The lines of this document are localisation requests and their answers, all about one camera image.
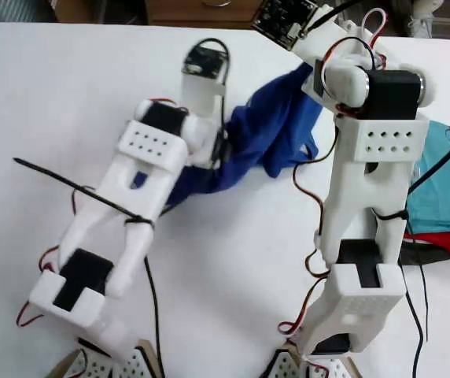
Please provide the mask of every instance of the drawer handle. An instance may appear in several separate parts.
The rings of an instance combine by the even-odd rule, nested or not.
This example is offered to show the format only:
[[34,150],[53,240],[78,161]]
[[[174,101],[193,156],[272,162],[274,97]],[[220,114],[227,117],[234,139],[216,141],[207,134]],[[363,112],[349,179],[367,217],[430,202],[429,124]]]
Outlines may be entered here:
[[225,0],[224,2],[218,4],[201,0],[201,3],[205,6],[211,6],[212,8],[223,8],[224,6],[229,6],[232,3],[232,0]]

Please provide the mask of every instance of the black wire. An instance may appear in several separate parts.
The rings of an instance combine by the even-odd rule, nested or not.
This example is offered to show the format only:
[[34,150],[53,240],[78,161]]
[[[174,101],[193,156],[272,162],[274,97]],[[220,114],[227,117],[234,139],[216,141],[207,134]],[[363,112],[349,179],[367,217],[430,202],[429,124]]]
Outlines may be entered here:
[[408,230],[408,233],[412,237],[412,245],[414,246],[415,254],[417,257],[417,262],[419,265],[419,270],[421,271],[422,289],[424,290],[424,306],[426,307],[426,318],[424,320],[424,322],[425,322],[424,330],[426,333],[426,342],[428,343],[428,317],[429,317],[429,313],[430,313],[430,304],[428,302],[428,288],[426,286],[426,276],[424,274],[424,268],[422,267],[421,255],[419,254],[419,245],[417,244],[417,240],[415,239],[414,232],[412,231],[412,225],[409,220],[407,220],[407,230]]
[[318,20],[314,21],[314,24],[312,24],[310,27],[307,28],[305,34],[307,35],[309,32],[313,31],[316,28],[319,28],[325,22],[329,21],[332,17],[337,16],[339,13],[344,12],[347,8],[350,8],[362,1],[363,0],[350,0],[348,2],[340,4],[339,6],[336,6],[330,12],[321,16]]
[[157,348],[157,360],[159,362],[160,373],[165,378],[164,363],[162,362],[162,353],[160,352],[160,329],[159,329],[159,304],[157,293],[155,292],[155,283],[153,282],[152,271],[149,268],[148,256],[145,256],[146,275],[148,276],[149,286],[153,296],[153,312],[155,313],[155,344]]
[[450,151],[442,159],[440,159],[433,167],[428,169],[424,175],[422,175],[415,183],[408,188],[408,194],[412,194],[418,187],[425,183],[432,175],[434,175],[445,163],[450,160]]
[[417,327],[417,331],[419,333],[419,342],[417,344],[417,349],[415,350],[414,364],[412,366],[412,378],[416,378],[417,377],[417,365],[419,363],[419,355],[421,354],[422,341],[424,340],[424,336],[422,334],[421,322],[419,321],[417,313],[415,312],[415,308],[414,308],[414,305],[412,304],[412,299],[411,299],[410,293],[408,292],[407,280],[405,279],[404,266],[401,263],[401,257],[398,259],[398,265],[400,266],[401,274],[402,274],[402,277],[404,278],[404,282],[405,282],[405,289],[406,289],[405,298],[407,298],[408,308],[411,310],[412,317],[414,318],[415,326]]
[[366,43],[365,41],[363,41],[361,38],[358,38],[358,37],[344,37],[343,39],[339,39],[336,42],[336,44],[341,44],[342,42],[347,41],[348,39],[354,39],[354,40],[360,42],[363,45],[363,47],[370,54],[370,58],[372,60],[372,69],[377,69],[377,66],[375,65],[374,51],[372,51],[372,48],[370,47],[370,45],[368,43]]
[[36,164],[30,163],[29,161],[25,161],[23,159],[20,159],[18,157],[14,157],[13,160],[16,163],[19,163],[19,164],[23,165],[24,167],[27,167],[27,168],[30,168],[30,169],[34,169],[36,172],[43,173],[44,175],[52,177],[53,179],[55,179],[57,181],[65,183],[66,185],[74,188],[75,190],[77,190],[77,191],[79,191],[81,193],[84,193],[85,195],[88,195],[89,197],[92,197],[93,199],[95,199],[95,200],[97,200],[99,202],[102,202],[105,205],[110,206],[110,207],[114,208],[115,210],[120,211],[121,213],[124,213],[125,215],[128,215],[129,217],[131,217],[131,219],[128,220],[130,222],[147,223],[147,224],[151,225],[152,227],[154,227],[152,220],[146,219],[146,218],[142,217],[141,215],[134,214],[134,213],[130,212],[129,210],[125,209],[124,207],[122,207],[120,205],[117,205],[116,203],[111,202],[108,199],[103,198],[100,195],[96,195],[94,192],[87,190],[85,187],[82,187],[81,185],[78,185],[77,183],[73,183],[71,180],[69,180],[69,179],[67,179],[67,178],[65,178],[65,177],[63,177],[63,176],[61,176],[61,175],[59,175],[59,174],[57,174],[55,172],[52,172],[49,169],[45,169],[45,168],[40,167],[40,166],[38,166]]

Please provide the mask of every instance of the textured base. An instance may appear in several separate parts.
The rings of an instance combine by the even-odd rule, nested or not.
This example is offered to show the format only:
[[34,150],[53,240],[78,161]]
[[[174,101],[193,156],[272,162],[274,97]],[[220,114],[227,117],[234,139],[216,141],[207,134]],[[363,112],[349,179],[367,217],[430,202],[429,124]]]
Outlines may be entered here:
[[350,358],[303,361],[299,365],[297,356],[290,352],[296,353],[289,347],[277,349],[260,378],[362,378]]
[[64,358],[46,378],[67,378],[85,371],[80,377],[109,378],[159,378],[160,370],[157,358],[151,344],[141,341],[132,351],[131,358],[122,363],[116,363],[111,358],[93,350],[82,348],[86,359],[80,350],[76,350]]

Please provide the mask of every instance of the blue fabric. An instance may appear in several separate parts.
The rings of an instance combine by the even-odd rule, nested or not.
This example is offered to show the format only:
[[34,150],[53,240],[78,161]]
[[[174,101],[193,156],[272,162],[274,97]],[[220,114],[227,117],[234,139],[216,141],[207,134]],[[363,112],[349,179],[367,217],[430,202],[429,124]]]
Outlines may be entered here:
[[[450,150],[450,127],[430,123],[426,145],[417,166],[421,174]],[[421,185],[408,199],[413,232],[450,232],[450,161]]]
[[283,168],[314,158],[318,148],[311,131],[322,108],[301,90],[311,71],[302,64],[256,91],[247,105],[237,106],[226,125],[230,159],[213,171],[185,167],[168,203],[233,187],[255,165],[275,178]]

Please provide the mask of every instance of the white table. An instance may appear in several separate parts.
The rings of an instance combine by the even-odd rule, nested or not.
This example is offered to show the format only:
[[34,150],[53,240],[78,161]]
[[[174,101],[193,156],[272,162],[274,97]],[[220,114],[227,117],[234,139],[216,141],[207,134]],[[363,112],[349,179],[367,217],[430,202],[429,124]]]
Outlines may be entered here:
[[[180,68],[192,44],[221,38],[232,54],[227,113],[298,60],[251,31],[121,26],[0,24],[0,377],[44,376],[73,346],[44,318],[17,329],[15,317],[38,277],[36,261],[71,220],[70,190],[15,165],[19,156],[80,183],[96,184],[136,104],[179,97]],[[450,124],[450,42],[387,39],[388,48],[437,78],[440,93],[426,109]],[[331,115],[315,136],[325,150]],[[330,161],[304,170],[302,181],[326,195]],[[157,225],[150,260],[160,301],[168,377],[254,377],[282,343],[276,324],[292,319],[312,278],[302,268],[312,249],[317,207],[299,194],[290,172],[272,180],[259,169],[229,191],[190,198]],[[367,229],[356,220],[348,235]],[[111,254],[123,243],[107,226],[85,247]],[[423,318],[419,271],[406,268]],[[430,342],[419,377],[450,372],[450,261],[426,266]],[[116,305],[153,340],[146,274]],[[409,376],[417,332],[406,302],[382,334],[355,359],[365,377]]]

